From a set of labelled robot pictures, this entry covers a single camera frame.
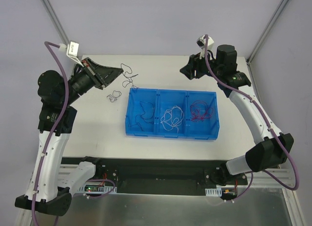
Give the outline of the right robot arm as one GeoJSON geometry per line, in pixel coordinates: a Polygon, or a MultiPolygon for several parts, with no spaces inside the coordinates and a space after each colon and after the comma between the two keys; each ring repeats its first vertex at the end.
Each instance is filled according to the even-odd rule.
{"type": "Polygon", "coordinates": [[[204,75],[213,77],[226,97],[237,107],[251,131],[254,147],[244,155],[228,160],[210,175],[211,181],[225,186],[236,180],[239,174],[264,171],[290,161],[295,176],[296,190],[299,184],[298,169],[290,156],[294,139],[283,133],[269,118],[254,94],[251,81],[245,73],[237,70],[237,52],[232,45],[220,45],[216,56],[200,45],[201,52],[189,57],[180,72],[188,79],[199,79],[204,75]]]}

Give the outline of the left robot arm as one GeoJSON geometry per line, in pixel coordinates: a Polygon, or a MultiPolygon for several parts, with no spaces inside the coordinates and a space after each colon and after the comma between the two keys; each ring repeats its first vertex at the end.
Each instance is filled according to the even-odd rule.
{"type": "Polygon", "coordinates": [[[61,160],[77,114],[71,104],[93,87],[100,90],[108,87],[123,69],[85,58],[75,70],[70,79],[54,70],[42,73],[38,79],[42,102],[39,150],[29,187],[15,200],[15,207],[31,210],[32,214],[63,216],[79,188],[88,179],[97,182],[103,176],[100,159],[85,157],[64,180],[59,180],[61,160]]]}

